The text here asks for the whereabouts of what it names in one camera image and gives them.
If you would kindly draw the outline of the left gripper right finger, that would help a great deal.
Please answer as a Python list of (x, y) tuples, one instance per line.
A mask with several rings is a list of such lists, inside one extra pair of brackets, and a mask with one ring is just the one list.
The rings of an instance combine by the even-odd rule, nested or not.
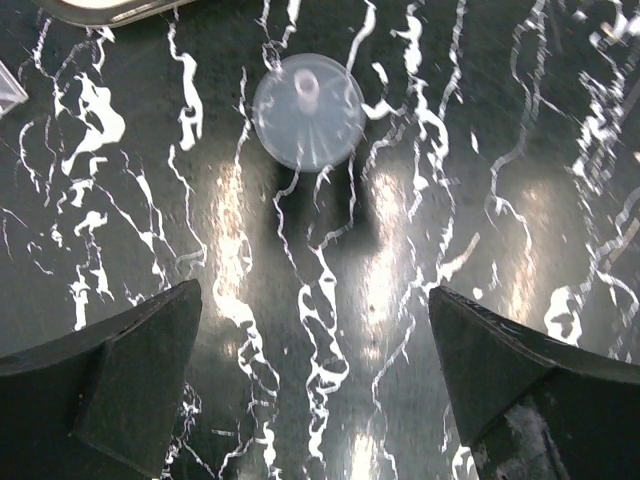
[(481, 479), (636, 479), (639, 368), (446, 288), (429, 317), (460, 442)]

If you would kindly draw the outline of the clear test tube rack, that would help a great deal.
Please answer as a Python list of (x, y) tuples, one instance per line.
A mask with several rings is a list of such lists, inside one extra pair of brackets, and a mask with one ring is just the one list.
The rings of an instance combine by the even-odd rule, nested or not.
[(0, 118), (28, 99), (28, 94), (18, 80), (4, 63), (0, 62)]

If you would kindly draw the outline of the strawberry print tray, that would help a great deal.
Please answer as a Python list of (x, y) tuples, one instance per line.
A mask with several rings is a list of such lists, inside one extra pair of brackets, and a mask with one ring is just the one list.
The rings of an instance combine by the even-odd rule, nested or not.
[(189, 3), (192, 0), (35, 1), (54, 18), (88, 28), (124, 26)]

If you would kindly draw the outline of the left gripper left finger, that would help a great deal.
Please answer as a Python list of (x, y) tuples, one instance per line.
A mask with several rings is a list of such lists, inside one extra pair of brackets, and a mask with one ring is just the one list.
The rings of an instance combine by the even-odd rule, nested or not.
[(2, 478), (159, 478), (201, 311), (188, 280), (3, 357)]

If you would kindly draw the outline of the clear plastic funnel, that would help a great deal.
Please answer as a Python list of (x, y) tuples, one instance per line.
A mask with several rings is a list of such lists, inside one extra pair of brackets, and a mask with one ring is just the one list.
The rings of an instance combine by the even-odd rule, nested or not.
[(281, 165), (319, 173), (355, 152), (366, 124), (363, 105), (362, 90), (344, 66), (323, 55), (297, 54), (260, 81), (254, 130)]

